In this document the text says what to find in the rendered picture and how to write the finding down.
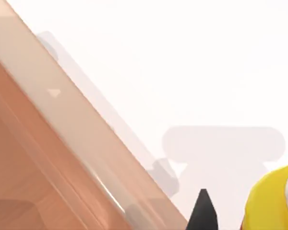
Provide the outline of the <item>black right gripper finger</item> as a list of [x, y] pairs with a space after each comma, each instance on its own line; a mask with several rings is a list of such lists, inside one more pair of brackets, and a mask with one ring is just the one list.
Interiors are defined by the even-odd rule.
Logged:
[[218, 230], [217, 214], [206, 189], [198, 194], [186, 230]]

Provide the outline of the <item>yellow and white bottle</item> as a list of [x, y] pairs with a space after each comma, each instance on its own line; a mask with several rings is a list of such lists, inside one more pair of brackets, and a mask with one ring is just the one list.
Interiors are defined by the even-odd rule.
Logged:
[[240, 230], [288, 230], [288, 166], [269, 172], [252, 187]]

